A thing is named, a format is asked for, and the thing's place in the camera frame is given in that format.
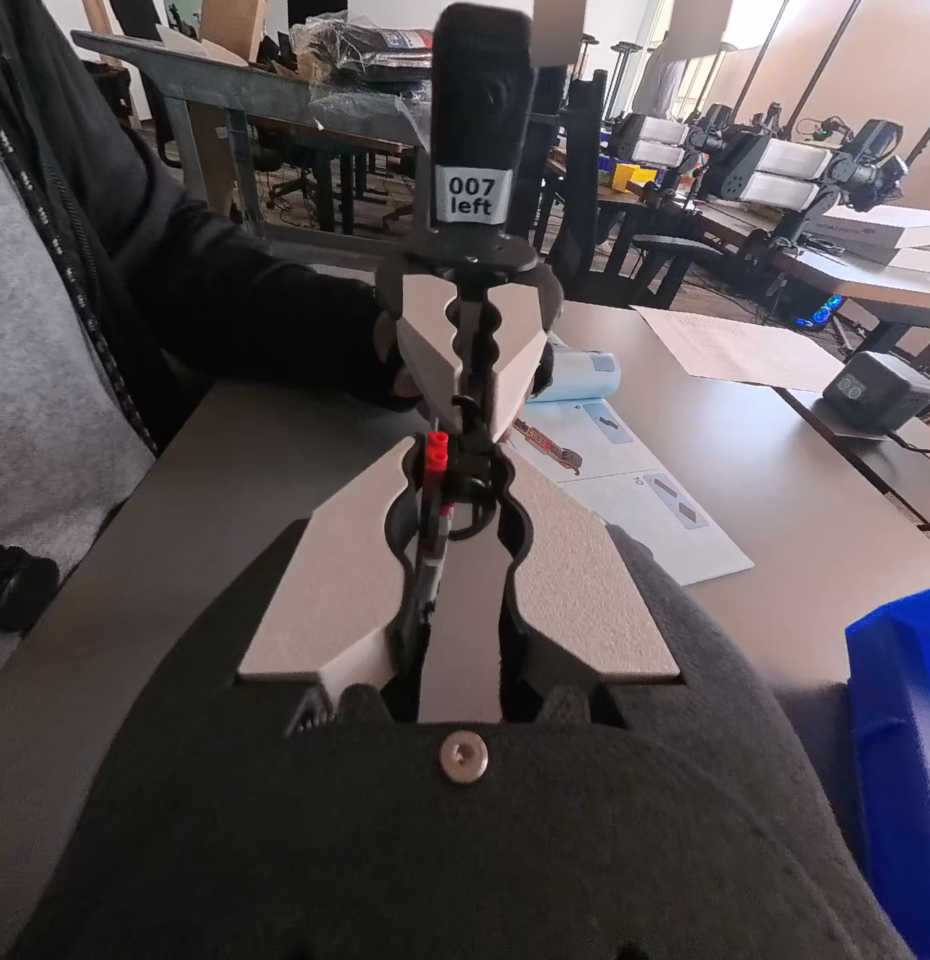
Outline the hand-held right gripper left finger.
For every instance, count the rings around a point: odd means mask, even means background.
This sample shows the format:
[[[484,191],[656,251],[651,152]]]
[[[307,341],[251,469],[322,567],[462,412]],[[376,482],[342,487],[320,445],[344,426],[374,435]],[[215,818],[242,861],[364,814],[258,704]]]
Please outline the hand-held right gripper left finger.
[[[401,438],[317,507],[238,666],[244,681],[326,694],[419,681],[427,628],[406,550],[419,531],[423,437]]]

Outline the grey red toy brick model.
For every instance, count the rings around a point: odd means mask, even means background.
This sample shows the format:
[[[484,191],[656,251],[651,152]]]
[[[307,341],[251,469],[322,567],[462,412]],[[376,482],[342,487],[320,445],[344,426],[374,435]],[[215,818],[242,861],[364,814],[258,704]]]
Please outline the grey red toy brick model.
[[[399,615],[391,630],[397,666],[410,672],[423,661],[431,619],[447,558],[454,505],[444,483],[449,466],[449,435],[432,429],[417,435],[401,466],[408,488],[391,510],[386,531],[395,534],[405,563]]]

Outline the person's left forearm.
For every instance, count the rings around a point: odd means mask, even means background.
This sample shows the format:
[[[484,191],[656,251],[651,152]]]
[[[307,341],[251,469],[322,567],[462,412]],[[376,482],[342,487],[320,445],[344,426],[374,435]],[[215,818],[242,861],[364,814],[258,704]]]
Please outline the person's left forearm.
[[[122,266],[139,314],[185,366],[383,407],[372,334],[384,309],[370,284],[279,259],[201,204]]]

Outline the grey-brown desk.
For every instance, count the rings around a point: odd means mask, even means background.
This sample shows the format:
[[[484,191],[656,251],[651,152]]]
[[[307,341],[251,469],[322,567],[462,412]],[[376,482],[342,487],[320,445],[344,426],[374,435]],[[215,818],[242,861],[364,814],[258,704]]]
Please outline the grey-brown desk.
[[[693,378],[635,313],[557,324],[613,352],[612,405],[754,567],[689,593],[783,705],[859,864],[844,630],[930,588],[930,540],[776,392]],[[288,526],[422,427],[345,398],[221,382],[0,671],[0,958],[131,704]]]

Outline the brick instruction booklet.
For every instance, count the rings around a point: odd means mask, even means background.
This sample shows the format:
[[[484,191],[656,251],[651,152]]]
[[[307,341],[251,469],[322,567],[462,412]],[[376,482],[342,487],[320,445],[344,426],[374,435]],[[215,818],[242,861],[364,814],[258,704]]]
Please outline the brick instruction booklet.
[[[550,385],[514,422],[510,444],[604,522],[643,544],[680,585],[751,570],[754,563],[615,412],[612,353],[570,347],[549,333]]]

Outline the plastic wrapped bundle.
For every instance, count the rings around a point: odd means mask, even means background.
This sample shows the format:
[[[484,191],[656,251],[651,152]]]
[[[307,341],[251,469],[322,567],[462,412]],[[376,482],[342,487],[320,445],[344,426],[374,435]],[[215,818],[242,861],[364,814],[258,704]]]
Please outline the plastic wrapped bundle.
[[[388,85],[430,78],[430,30],[381,28],[329,14],[293,25],[290,42],[299,68],[311,67],[317,76]]]

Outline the black office chair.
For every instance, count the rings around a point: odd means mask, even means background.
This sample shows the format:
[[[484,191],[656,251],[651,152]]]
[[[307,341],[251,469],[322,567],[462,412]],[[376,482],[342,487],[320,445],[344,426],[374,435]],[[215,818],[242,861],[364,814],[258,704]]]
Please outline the black office chair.
[[[567,301],[596,306],[669,309],[692,265],[720,261],[720,249],[672,234],[651,234],[657,210],[627,203],[629,220],[606,270],[591,270],[597,240],[599,129],[607,73],[574,79],[568,87],[566,173],[559,195],[564,215],[547,255]]]

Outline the black pole stand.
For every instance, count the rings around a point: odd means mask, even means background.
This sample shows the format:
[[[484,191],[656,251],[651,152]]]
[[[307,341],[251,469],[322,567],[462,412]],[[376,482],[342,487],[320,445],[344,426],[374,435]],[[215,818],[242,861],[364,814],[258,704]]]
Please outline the black pole stand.
[[[634,49],[629,50],[621,72],[621,81],[614,105],[611,107],[612,117],[628,112],[648,59],[648,50],[645,45],[639,45],[637,43],[627,43],[626,45]]]

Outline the black computer monitor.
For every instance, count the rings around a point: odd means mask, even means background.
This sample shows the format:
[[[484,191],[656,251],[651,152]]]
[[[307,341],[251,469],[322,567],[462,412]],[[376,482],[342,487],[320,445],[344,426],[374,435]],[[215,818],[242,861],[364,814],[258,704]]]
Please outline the black computer monitor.
[[[288,28],[304,24],[309,18],[327,15],[347,16],[349,1],[286,1]]]

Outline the brown cardboard box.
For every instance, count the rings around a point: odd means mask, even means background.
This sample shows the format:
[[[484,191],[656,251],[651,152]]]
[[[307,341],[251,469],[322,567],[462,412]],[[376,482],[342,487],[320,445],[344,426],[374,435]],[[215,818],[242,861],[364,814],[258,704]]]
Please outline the brown cardboard box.
[[[267,1],[203,1],[199,40],[254,62],[264,35],[267,6]]]

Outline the computer with coloured lights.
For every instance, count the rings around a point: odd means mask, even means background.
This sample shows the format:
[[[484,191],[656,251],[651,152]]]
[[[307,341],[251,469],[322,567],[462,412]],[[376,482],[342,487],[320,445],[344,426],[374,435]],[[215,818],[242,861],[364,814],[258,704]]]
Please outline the computer with coloured lights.
[[[792,308],[792,324],[801,332],[823,330],[846,299],[842,294],[824,295],[812,292],[810,295],[803,295],[796,300]]]

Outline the background work table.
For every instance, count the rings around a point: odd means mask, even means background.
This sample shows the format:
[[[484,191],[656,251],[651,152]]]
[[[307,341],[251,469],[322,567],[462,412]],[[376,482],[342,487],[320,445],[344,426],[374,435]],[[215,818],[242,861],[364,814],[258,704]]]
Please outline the background work table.
[[[852,303],[872,318],[860,336],[861,349],[900,352],[911,330],[930,330],[930,274],[881,266],[807,235],[772,247],[782,211],[716,198],[686,204],[683,197],[641,211],[646,221],[638,234],[678,237],[715,251],[717,258],[705,268],[757,306],[761,320],[775,318],[808,332],[813,314],[838,296],[844,311]]]

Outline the blue plastic bin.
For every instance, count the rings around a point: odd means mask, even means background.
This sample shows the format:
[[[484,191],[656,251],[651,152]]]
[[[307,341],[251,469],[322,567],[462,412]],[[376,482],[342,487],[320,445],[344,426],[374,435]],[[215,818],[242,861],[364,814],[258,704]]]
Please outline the blue plastic bin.
[[[917,958],[930,959],[930,589],[845,630],[865,875]]]

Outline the dark cube device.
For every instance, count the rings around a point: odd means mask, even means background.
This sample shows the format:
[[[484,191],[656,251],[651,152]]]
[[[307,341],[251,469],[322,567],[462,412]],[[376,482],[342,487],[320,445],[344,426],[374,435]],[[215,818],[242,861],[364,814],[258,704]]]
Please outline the dark cube device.
[[[930,378],[892,354],[857,352],[822,392],[846,426],[885,435],[930,410]]]

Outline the large flat white box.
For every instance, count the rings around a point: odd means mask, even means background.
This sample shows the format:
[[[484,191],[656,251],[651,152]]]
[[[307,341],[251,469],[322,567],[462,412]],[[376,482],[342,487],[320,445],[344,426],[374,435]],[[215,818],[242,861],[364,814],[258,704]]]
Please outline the large flat white box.
[[[930,247],[930,210],[878,205],[856,211],[840,205],[809,218],[804,232],[836,243],[848,241],[885,250]]]

